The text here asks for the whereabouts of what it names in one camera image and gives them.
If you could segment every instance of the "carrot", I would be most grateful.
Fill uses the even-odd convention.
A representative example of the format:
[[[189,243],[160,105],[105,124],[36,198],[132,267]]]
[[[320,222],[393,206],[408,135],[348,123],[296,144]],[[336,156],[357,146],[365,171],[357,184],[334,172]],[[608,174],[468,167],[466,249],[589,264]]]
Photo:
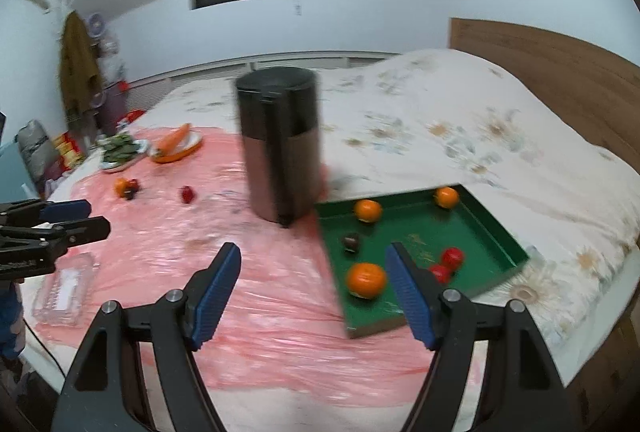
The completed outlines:
[[[171,134],[164,136],[155,148],[157,157],[169,155],[175,147],[187,136],[191,130],[191,123],[185,123],[180,128],[175,129]]]

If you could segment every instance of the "brown coat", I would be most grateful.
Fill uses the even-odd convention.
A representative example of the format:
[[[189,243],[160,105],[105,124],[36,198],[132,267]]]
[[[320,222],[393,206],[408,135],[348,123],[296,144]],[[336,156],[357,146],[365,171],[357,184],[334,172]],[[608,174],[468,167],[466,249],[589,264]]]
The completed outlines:
[[[91,98],[102,89],[102,76],[91,51],[91,38],[75,11],[66,18],[62,35],[60,89],[68,118],[89,110]]]

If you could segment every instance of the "bolt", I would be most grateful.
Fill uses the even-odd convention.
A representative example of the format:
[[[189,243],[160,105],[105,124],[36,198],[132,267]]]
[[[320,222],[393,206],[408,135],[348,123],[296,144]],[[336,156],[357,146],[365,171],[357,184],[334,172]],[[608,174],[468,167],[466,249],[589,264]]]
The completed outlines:
[[[525,305],[520,300],[512,300],[509,302],[509,307],[514,313],[524,313],[524,310],[526,309]]]
[[[442,292],[442,297],[447,302],[453,303],[453,302],[460,302],[462,295],[460,294],[460,291],[458,291],[457,289],[446,289]]]
[[[181,289],[172,289],[164,298],[169,300],[170,302],[177,302],[178,300],[182,300],[182,290]]]
[[[118,308],[118,303],[115,300],[107,300],[102,304],[102,312],[105,314],[113,313]]]

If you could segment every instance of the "orange fruit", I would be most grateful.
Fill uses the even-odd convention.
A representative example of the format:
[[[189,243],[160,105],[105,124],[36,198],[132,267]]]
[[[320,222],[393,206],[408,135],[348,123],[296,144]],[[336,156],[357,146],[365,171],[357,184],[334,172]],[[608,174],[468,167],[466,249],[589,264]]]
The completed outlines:
[[[451,209],[460,200],[460,196],[451,187],[438,188],[435,194],[436,204],[441,208]]]
[[[124,197],[124,191],[129,188],[129,181],[124,177],[119,177],[113,183],[113,191],[118,197]]]
[[[353,207],[353,212],[359,221],[377,222],[382,217],[382,206],[376,201],[370,199],[361,199]]]
[[[349,268],[347,289],[355,297],[372,299],[380,295],[386,286],[386,273],[377,264],[359,262]]]

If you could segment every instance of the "wooden headboard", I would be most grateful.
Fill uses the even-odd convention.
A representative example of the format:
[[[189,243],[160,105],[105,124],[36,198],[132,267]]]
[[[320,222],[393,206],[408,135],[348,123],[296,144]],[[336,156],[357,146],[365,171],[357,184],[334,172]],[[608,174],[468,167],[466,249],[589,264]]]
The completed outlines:
[[[588,42],[538,28],[452,18],[449,47],[516,76],[587,141],[640,173],[640,67]]]

